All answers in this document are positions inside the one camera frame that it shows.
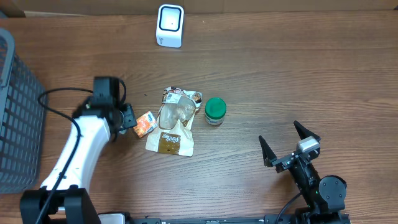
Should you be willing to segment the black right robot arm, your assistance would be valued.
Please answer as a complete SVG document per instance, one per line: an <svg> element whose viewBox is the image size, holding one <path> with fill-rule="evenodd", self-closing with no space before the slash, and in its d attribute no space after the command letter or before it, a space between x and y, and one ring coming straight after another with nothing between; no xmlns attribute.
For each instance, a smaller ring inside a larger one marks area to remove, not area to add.
<svg viewBox="0 0 398 224"><path fill-rule="evenodd" d="M321 137L294 121L300 137L296 150L278 158L266 140L259 136L264 165L278 173L289 171L299 189L277 215L265 215L265 223L349 223L345 209L347 183L337 175L321 178L312 164L320 155Z"/></svg>

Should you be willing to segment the green-lid jar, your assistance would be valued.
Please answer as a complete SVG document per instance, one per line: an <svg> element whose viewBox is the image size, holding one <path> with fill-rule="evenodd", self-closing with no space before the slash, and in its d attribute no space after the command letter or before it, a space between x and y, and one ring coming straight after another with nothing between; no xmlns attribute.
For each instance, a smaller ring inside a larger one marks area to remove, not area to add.
<svg viewBox="0 0 398 224"><path fill-rule="evenodd" d="M205 105L205 118L208 124L217 126L224 121L226 103L221 98L210 98Z"/></svg>

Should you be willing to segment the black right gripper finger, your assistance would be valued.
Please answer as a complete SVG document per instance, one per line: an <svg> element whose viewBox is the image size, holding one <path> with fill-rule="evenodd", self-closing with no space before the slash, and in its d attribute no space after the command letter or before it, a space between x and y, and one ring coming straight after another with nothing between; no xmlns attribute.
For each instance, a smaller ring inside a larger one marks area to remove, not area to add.
<svg viewBox="0 0 398 224"><path fill-rule="evenodd" d="M321 141L321 137L317 134L311 132L309 129L305 128L302 124L300 124L297 120L294 121L295 129L301 140L309 137L315 138L317 141Z"/></svg>
<svg viewBox="0 0 398 224"><path fill-rule="evenodd" d="M274 162L277 160L277 156L274 154L273 150L270 148L266 140L260 135L259 142L262 149L263 161L266 167L274 166Z"/></svg>

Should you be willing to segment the orange Kleenex tissue pack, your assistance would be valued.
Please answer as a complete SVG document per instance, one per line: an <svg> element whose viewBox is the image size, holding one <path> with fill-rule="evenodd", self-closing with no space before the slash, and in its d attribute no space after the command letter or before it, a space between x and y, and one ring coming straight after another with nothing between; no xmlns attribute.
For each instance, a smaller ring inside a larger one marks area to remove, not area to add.
<svg viewBox="0 0 398 224"><path fill-rule="evenodd" d="M133 127L133 129L139 138L144 137L146 134L158 127L156 118L151 111L148 111L137 118L136 123L137 125Z"/></svg>

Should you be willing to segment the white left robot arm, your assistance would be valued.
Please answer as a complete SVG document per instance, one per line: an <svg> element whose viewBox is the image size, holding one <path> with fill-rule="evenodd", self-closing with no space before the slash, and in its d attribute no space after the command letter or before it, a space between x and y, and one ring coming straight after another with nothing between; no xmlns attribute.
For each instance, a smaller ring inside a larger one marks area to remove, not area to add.
<svg viewBox="0 0 398 224"><path fill-rule="evenodd" d="M20 200L24 223L129 223L129 214L99 214L89 196L101 151L136 126L120 78L96 77L90 96L69 116L70 135L49 176Z"/></svg>

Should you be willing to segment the brown clear snack pouch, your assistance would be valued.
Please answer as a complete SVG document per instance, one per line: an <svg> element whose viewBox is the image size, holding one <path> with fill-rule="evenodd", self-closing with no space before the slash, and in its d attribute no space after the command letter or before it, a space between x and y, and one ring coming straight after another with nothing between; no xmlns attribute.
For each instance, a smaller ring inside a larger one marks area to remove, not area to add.
<svg viewBox="0 0 398 224"><path fill-rule="evenodd" d="M164 89L157 114L157 127L148 135L146 150L162 154L193 156L191 131L195 114L200 109L202 93L175 86Z"/></svg>

